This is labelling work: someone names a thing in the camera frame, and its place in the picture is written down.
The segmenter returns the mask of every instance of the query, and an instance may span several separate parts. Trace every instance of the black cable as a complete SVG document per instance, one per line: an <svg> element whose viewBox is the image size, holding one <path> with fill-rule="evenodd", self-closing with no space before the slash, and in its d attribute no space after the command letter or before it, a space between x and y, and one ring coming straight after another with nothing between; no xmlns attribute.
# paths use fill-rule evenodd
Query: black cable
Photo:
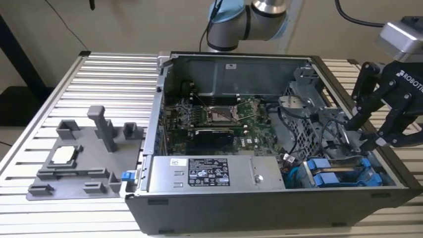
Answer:
<svg viewBox="0 0 423 238"><path fill-rule="evenodd" d="M332 144L332 145L326 145L326 146L324 146L322 147L322 149L329 149L330 147L333 147L333 146L344 146L344 147L346 147L348 148L348 145L345 145L345 144Z"/></svg>
<svg viewBox="0 0 423 238"><path fill-rule="evenodd" d="M11 145L10 145L10 144L7 144L7 143L5 143L5 142L2 142L2 141L0 141L0 144L6 145L6 146L11 147Z"/></svg>
<svg viewBox="0 0 423 238"><path fill-rule="evenodd" d="M281 121L282 125L285 126L285 128L288 129L288 131L292 133L293 135L293 145L292 145L292 148L288 152L288 154L292 154L293 152L293 149L296 148L296 144L297 144L297 136L296 136L296 133L293 131L293 129L290 128L290 126L284 122L282 118L281 118L281 110L280 110L280 107L277 107L277 117L278 117L278 120Z"/></svg>
<svg viewBox="0 0 423 238"><path fill-rule="evenodd" d="M220 10L220 6L221 6L222 0L220 0L218 4L217 4L217 1L218 1L218 0L214 0L214 1L213 1L213 6L212 6L212 10L210 10L210 18L209 18L209 21L208 21L208 23L206 23L206 27L205 27L205 30L204 30L204 32L202 32L201 39L200 39L198 52L201 52L201 43L202 43L204 35L205 35L205 33L206 33L206 36L208 36L209 28L210 28L210 24L212 24L212 20L213 20L213 18L216 17L217 12L218 12L218 10Z"/></svg>
<svg viewBox="0 0 423 238"><path fill-rule="evenodd" d="M357 25L361 25L361 26L369 26L369 27L377 27L377 28L381 28L384 26L384 24L381 23L374 23L374 22L368 22L368 21L361 21L361 20L357 20L352 17L349 17L342 9L341 9L341 4L338 3L338 0L334 0L334 6L336 6L336 10L340 14L340 16L349 22L357 24Z"/></svg>
<svg viewBox="0 0 423 238"><path fill-rule="evenodd" d="M292 112L289 112L289 111L286 110L286 108L284 108L284 107L281 107L281 106L280 106L280 109L282 110L284 114L286 114L288 116L290 116L290 117L293 117L293 118L296 118L296 119L301 119L301 120L308 120L308 119L309 119L309 117L301 117L301 116L293 114Z"/></svg>
<svg viewBox="0 0 423 238"><path fill-rule="evenodd" d="M61 22L63 23L66 29L70 31L71 35L77 38L77 40L78 40L78 42L81 43L81 45L83 46L85 50L89 51L89 50L87 50L87 47L86 47L85 44L83 44L83 42L79 40L79 38L77 37L77 35L75 35L75 34L73 33L73 31L69 29L69 27L67 27L67 25L66 25L63 19L61 18L59 14L57 13L57 11L55 11L55 9L53 8L53 6L50 5L50 3L49 3L46 0L43 0L43 1L46 2L47 6L50 6L50 8L51 8L51 10L54 11L57 17L59 18Z"/></svg>

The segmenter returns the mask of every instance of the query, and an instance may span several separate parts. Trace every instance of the white wall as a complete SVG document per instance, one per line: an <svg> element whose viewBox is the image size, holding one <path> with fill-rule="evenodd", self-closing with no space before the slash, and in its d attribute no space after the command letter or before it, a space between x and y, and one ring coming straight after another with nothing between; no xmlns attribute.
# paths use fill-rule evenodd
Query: white wall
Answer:
<svg viewBox="0 0 423 238"><path fill-rule="evenodd" d="M197 51L212 0L95 0L94 11L87 0L49 2L90 51L157 53ZM82 46L43 0L0 0L0 14L53 86ZM273 54L277 42L242 42L238 51Z"/></svg>
<svg viewBox="0 0 423 238"><path fill-rule="evenodd" d="M87 0L49 2L90 51L157 53L197 50L212 0L95 0L94 11ZM341 0L341 5L350 16L385 22L421 14L423 0ZM43 0L0 0L0 14L41 78L54 86L82 46ZM372 43L378 30L346 22L333 0L304 0L286 53L388 61ZM278 41L240 42L238 52L274 54ZM0 90L22 84L2 55L0 67Z"/></svg>
<svg viewBox="0 0 423 238"><path fill-rule="evenodd" d="M423 0L340 0L340 3L350 17L380 23L423 14ZM373 44L378 32L380 28L345 21L333 0L304 0L286 53L389 62L392 59Z"/></svg>

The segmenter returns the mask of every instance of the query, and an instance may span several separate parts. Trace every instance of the gray holder post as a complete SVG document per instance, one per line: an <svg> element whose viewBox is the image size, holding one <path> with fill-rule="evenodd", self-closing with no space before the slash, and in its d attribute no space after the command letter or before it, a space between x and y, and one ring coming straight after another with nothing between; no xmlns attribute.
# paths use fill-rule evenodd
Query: gray holder post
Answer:
<svg viewBox="0 0 423 238"><path fill-rule="evenodd" d="M71 131L79 130L74 120L61 120L55 128L61 140L74 140Z"/></svg>
<svg viewBox="0 0 423 238"><path fill-rule="evenodd" d="M93 120L97 127L97 136L103 142L103 146L107 152L117 150L115 143L113 141L113 126L111 123L103 119L103 106L90 106L87 109L86 116Z"/></svg>
<svg viewBox="0 0 423 238"><path fill-rule="evenodd" d="M142 139L142 128L138 129L134 122L123 123L123 136L126 140L138 140Z"/></svg>

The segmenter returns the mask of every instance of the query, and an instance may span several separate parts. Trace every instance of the motherboard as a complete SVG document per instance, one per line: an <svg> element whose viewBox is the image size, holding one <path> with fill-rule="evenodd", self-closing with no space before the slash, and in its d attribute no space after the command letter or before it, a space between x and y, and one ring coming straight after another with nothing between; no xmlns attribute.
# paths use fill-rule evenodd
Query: motherboard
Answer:
<svg viewBox="0 0 423 238"><path fill-rule="evenodd" d="M284 150L261 98L192 95L165 107L168 155L274 156Z"/></svg>

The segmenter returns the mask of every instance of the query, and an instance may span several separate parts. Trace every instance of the open computer tower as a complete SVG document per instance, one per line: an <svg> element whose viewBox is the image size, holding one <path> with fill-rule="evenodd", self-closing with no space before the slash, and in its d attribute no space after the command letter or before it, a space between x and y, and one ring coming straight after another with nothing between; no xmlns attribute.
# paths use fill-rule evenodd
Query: open computer tower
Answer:
<svg viewBox="0 0 423 238"><path fill-rule="evenodd" d="M360 151L353 102L314 56L172 52L125 203L146 234L352 226L421 186Z"/></svg>

